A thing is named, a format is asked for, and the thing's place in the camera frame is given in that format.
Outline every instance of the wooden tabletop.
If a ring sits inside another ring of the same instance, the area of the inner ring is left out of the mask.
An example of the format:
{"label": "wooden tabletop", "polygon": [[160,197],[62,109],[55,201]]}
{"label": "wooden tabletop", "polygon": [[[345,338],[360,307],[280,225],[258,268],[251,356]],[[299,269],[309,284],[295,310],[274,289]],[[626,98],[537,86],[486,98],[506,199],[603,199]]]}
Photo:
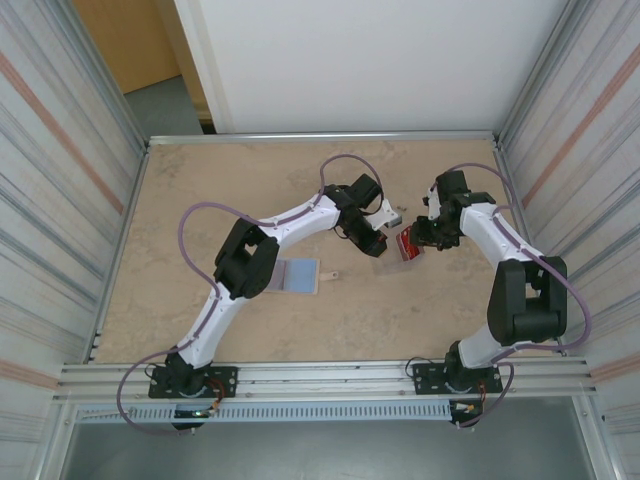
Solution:
{"label": "wooden tabletop", "polygon": [[[495,167],[484,140],[154,146],[96,360],[136,361],[175,345],[193,324],[210,288],[178,250],[178,222],[190,205],[221,202],[254,218],[284,212],[317,191],[325,159],[346,152],[375,166],[386,197],[406,209],[406,223],[426,215],[421,199],[447,168],[470,161]],[[357,161],[338,160],[327,167],[327,181],[352,183],[365,171]],[[498,178],[481,169],[465,173],[471,190],[505,202]],[[185,244],[205,271],[215,269],[235,220],[214,209],[192,215]],[[321,281],[316,295],[253,299],[226,332],[217,361],[437,358],[486,322],[493,271],[466,238],[449,251],[427,249],[418,265],[395,274],[380,274],[376,259],[332,231],[285,256],[318,258],[320,273],[338,271],[339,279]]]}

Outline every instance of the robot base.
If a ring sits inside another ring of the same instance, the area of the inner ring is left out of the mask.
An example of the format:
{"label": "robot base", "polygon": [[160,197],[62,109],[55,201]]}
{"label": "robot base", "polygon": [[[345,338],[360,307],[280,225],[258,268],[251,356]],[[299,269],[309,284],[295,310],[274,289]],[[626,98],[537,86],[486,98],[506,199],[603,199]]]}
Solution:
{"label": "robot base", "polygon": [[416,395],[479,395],[481,384],[486,393],[502,392],[500,371],[494,367],[465,368],[460,360],[458,343],[451,346],[444,363],[413,364]]}
{"label": "robot base", "polygon": [[[167,358],[167,366],[158,365],[153,369],[149,398],[219,398],[220,396],[232,398],[236,396],[238,367],[208,365],[195,370],[186,365],[177,354]],[[223,392],[220,391],[220,385],[224,389]]]}

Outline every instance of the red object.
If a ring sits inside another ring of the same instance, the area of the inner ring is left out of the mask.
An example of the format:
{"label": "red object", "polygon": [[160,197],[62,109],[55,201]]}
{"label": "red object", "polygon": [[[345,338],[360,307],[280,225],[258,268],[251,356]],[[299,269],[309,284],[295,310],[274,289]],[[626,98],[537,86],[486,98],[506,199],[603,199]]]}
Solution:
{"label": "red object", "polygon": [[411,226],[408,226],[402,232],[396,235],[396,241],[398,242],[398,247],[400,248],[400,255],[402,255],[403,262],[413,260],[421,253],[424,253],[424,248],[416,247],[415,245],[411,245],[409,243],[410,232]]}

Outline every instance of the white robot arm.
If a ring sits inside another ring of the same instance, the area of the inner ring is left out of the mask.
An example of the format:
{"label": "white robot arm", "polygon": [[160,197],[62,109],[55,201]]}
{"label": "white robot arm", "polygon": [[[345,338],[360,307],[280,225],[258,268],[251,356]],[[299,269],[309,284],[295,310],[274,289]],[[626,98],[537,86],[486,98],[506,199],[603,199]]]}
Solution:
{"label": "white robot arm", "polygon": [[362,175],[350,186],[329,185],[320,198],[315,195],[287,212],[259,220],[261,226],[239,219],[216,257],[217,288],[212,288],[194,325],[177,344],[177,351],[167,355],[166,368],[154,370],[154,395],[191,397],[205,391],[205,370],[224,332],[240,308],[266,288],[278,255],[291,245],[314,233],[340,227],[360,251],[373,257],[381,255],[387,237],[380,228],[402,222],[387,199],[382,199],[375,213],[364,211],[381,195],[380,186]]}
{"label": "white robot arm", "polygon": [[[424,202],[429,207],[429,216],[418,217],[413,224],[411,243],[444,250],[459,246],[461,236],[469,237],[496,273],[487,324],[452,345],[449,371],[455,373],[458,369],[468,374],[470,369],[487,369],[493,359],[507,350],[564,334],[565,287],[522,252],[526,248],[543,257],[511,228],[489,194],[471,192],[464,173],[451,171],[436,179]],[[566,265],[560,257],[543,258],[566,277]],[[527,287],[538,295],[528,296]]]}

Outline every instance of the doorway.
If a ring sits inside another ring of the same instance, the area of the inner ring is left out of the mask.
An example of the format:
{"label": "doorway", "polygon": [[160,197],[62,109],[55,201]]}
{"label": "doorway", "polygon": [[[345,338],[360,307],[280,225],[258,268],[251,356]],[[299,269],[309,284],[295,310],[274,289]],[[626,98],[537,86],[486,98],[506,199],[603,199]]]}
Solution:
{"label": "doorway", "polygon": [[215,133],[172,0],[73,0],[147,137]]}

